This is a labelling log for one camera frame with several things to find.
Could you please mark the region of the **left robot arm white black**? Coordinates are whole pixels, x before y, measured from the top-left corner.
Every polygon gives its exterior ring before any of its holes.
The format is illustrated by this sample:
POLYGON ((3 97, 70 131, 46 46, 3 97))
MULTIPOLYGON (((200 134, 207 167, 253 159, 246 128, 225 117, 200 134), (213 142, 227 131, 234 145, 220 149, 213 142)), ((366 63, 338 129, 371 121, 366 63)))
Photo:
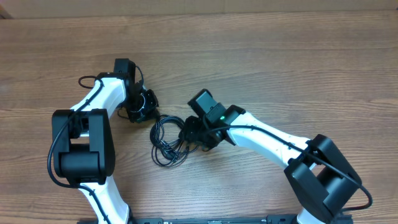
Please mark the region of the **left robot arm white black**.
POLYGON ((93 77, 84 99, 52 115, 47 172, 56 185, 84 194, 96 213, 95 223, 136 222, 113 177, 116 153, 109 119, 120 109, 131 123, 160 117, 154 92, 136 80, 141 72, 128 58, 117 58, 112 72, 93 77))

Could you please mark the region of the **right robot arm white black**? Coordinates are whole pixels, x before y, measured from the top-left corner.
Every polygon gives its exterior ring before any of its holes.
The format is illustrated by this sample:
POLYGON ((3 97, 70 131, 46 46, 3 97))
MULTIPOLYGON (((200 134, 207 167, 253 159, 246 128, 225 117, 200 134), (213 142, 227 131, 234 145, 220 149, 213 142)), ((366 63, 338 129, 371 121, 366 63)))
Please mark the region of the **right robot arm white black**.
POLYGON ((330 138, 284 133, 236 105, 225 108, 207 89, 188 105, 195 115, 186 119, 182 139, 206 149, 227 141, 252 149, 283 169, 303 207, 292 223, 353 222, 344 206, 359 189, 361 179, 330 138))

